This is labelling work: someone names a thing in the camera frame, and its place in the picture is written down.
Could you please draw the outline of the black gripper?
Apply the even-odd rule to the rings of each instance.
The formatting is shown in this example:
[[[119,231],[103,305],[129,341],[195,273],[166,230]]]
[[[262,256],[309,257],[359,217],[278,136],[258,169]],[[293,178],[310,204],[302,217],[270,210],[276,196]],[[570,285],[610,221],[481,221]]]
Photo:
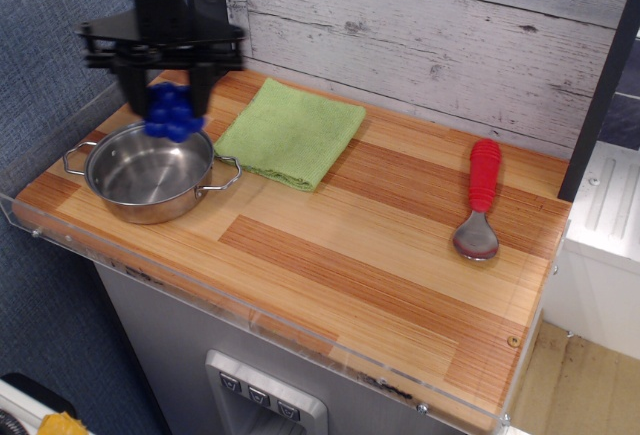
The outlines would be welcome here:
[[[218,68],[242,67],[244,31],[206,14],[196,1],[133,0],[129,11],[74,28],[85,41],[87,66],[113,71],[137,115],[148,114],[145,69],[189,69],[193,116],[202,117],[219,78]]]

